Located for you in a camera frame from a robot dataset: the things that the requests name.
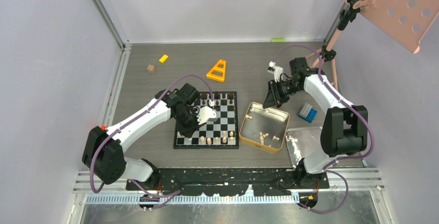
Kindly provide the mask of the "gold tin box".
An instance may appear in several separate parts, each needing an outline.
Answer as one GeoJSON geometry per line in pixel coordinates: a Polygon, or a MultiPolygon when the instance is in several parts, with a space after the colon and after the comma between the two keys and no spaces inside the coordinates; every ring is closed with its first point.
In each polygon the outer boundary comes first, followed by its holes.
{"type": "Polygon", "coordinates": [[[244,115],[239,139],[245,144],[277,154],[283,147],[290,115],[276,108],[251,102],[244,115]]]}

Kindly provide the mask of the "black white chess board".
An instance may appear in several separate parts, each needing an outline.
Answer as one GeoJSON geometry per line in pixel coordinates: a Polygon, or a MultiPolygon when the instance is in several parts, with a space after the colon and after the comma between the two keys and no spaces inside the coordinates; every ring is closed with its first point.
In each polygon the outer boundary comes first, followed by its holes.
{"type": "Polygon", "coordinates": [[[178,137],[174,134],[174,149],[238,149],[238,93],[236,91],[215,92],[215,107],[218,119],[208,121],[200,127],[191,138],[178,137]],[[235,144],[230,144],[229,133],[234,132],[235,144]],[[215,144],[215,137],[220,138],[220,144],[215,144]],[[227,143],[223,144],[223,137],[227,137],[227,143]]]}

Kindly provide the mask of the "orange triangular plastic frame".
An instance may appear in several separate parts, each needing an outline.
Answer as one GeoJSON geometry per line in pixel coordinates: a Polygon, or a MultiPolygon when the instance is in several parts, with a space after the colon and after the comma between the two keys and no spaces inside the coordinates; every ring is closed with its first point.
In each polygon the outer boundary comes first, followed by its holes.
{"type": "Polygon", "coordinates": [[[206,74],[207,79],[224,83],[226,77],[226,65],[227,62],[220,59],[206,74]]]}

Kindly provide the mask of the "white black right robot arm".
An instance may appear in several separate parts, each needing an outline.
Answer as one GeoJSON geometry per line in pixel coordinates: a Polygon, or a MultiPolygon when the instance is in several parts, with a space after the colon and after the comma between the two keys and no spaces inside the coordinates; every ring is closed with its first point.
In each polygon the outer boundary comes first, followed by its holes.
{"type": "Polygon", "coordinates": [[[267,71],[274,75],[268,82],[263,108],[281,107],[290,96],[304,91],[314,98],[325,112],[320,133],[320,147],[302,158],[295,169],[296,183],[309,188],[338,158],[362,152],[368,145],[368,111],[346,100],[328,82],[321,69],[308,66],[304,57],[289,62],[291,76],[283,78],[283,68],[270,62],[267,71]]]}

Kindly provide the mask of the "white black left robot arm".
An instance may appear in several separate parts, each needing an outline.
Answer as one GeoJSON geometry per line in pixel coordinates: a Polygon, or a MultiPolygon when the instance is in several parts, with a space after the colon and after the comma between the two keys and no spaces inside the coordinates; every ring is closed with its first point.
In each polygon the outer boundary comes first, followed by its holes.
{"type": "Polygon", "coordinates": [[[192,105],[200,93],[190,84],[180,89],[162,90],[142,109],[107,128],[96,126],[88,134],[82,162],[104,184],[118,179],[135,180],[147,190],[159,182],[156,167],[145,159],[132,159],[125,152],[155,126],[175,119],[180,135],[190,138],[211,119],[216,119],[213,100],[196,110],[192,105]]]}

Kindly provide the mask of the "blue box of bits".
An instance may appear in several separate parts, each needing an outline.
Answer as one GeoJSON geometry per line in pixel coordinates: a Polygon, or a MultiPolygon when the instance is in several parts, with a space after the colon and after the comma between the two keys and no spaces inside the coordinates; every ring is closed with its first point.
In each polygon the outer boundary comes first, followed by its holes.
{"type": "Polygon", "coordinates": [[[312,123],[316,114],[317,111],[313,108],[313,106],[310,105],[309,103],[306,103],[301,109],[301,111],[299,112],[298,116],[304,121],[308,123],[312,123]]]}

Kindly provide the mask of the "silver tin lid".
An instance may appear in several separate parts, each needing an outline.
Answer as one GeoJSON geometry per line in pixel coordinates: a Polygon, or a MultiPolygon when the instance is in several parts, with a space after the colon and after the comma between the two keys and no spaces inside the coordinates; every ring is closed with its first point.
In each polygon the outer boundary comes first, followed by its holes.
{"type": "Polygon", "coordinates": [[[324,167],[334,160],[323,151],[321,131],[321,126],[290,128],[286,131],[285,143],[295,169],[299,168],[299,162],[302,161],[307,173],[317,174],[323,172],[324,167]]]}

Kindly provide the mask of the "small wooden cube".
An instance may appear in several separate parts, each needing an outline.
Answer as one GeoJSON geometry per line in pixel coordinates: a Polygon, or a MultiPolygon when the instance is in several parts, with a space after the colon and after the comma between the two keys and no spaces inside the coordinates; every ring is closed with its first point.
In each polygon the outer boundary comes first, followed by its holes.
{"type": "Polygon", "coordinates": [[[148,73],[155,73],[156,67],[154,65],[148,65],[147,66],[147,72],[148,73]]]}

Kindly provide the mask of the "yellow rectangular block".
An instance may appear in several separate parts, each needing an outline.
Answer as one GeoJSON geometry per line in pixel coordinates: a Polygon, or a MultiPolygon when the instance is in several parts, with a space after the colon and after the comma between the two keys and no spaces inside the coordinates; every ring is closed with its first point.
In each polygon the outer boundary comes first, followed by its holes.
{"type": "Polygon", "coordinates": [[[167,54],[164,54],[160,59],[159,62],[160,63],[165,63],[168,60],[169,56],[167,54]]]}

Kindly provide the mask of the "pink music stand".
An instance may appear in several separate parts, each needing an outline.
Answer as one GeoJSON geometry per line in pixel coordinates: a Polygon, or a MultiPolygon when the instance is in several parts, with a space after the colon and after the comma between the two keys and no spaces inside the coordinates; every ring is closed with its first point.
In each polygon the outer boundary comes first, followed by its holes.
{"type": "Polygon", "coordinates": [[[347,25],[362,15],[411,53],[420,51],[420,42],[438,16],[438,0],[343,0],[346,7],[335,23],[329,41],[319,54],[335,59],[334,46],[347,25]]]}

